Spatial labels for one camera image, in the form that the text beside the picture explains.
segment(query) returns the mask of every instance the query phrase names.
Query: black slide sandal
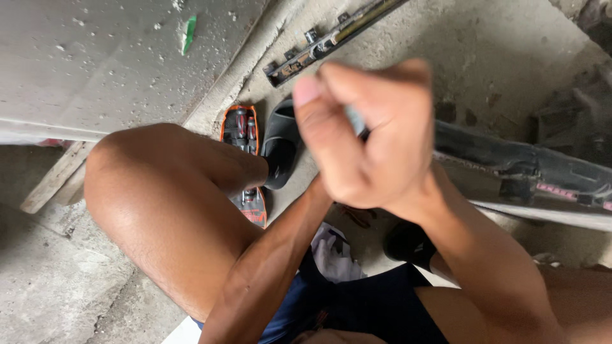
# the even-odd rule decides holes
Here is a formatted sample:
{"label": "black slide sandal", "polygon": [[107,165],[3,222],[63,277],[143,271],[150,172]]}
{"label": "black slide sandal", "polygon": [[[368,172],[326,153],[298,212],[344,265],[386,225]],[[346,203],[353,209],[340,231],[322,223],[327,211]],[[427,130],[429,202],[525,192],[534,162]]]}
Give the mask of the black slide sandal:
{"label": "black slide sandal", "polygon": [[269,172],[264,186],[277,190],[289,180],[297,148],[302,142],[293,112],[293,99],[280,102],[272,110],[265,135],[260,155],[268,162]]}

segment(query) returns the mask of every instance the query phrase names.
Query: navy shorts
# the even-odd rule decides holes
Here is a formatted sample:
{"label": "navy shorts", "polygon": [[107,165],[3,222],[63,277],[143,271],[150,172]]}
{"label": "navy shorts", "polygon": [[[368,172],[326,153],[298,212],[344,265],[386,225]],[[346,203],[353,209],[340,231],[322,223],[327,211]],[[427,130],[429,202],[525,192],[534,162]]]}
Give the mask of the navy shorts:
{"label": "navy shorts", "polygon": [[334,284],[321,275],[308,250],[258,344],[288,344],[303,331],[318,329],[369,333],[389,344],[448,344],[414,293],[417,286],[431,284],[412,264]]}

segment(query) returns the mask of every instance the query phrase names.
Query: fist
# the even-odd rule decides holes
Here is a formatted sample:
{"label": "fist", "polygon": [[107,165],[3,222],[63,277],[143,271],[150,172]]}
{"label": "fist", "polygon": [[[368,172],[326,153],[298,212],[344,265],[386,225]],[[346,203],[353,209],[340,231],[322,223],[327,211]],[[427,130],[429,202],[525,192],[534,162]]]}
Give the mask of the fist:
{"label": "fist", "polygon": [[[379,71],[327,62],[297,81],[300,134],[329,195],[355,208],[398,208],[423,202],[431,179],[433,116],[430,72],[421,60]],[[355,136],[344,108],[371,131]]]}

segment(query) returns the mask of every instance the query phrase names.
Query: hairy leg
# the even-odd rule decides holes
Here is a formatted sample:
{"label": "hairy leg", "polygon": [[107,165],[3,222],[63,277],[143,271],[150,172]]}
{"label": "hairy leg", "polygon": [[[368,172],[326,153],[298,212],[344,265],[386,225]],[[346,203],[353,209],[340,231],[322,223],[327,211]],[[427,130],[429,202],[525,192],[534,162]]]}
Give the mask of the hairy leg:
{"label": "hairy leg", "polygon": [[261,157],[173,124],[112,133],[90,153],[94,220],[189,315],[205,321],[226,275],[263,230],[227,198],[263,185]]}

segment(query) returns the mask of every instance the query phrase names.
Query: wooden board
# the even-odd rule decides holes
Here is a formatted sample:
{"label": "wooden board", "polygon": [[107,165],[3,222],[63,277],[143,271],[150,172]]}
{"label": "wooden board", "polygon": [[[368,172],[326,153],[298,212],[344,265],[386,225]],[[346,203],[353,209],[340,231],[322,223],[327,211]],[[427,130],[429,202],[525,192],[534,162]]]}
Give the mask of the wooden board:
{"label": "wooden board", "polygon": [[94,142],[74,142],[58,162],[43,177],[20,206],[22,211],[35,214],[64,185],[66,180],[83,164],[95,146]]}
{"label": "wooden board", "polygon": [[76,169],[53,197],[53,202],[61,206],[71,206],[83,199],[83,186],[85,184],[85,163]]}

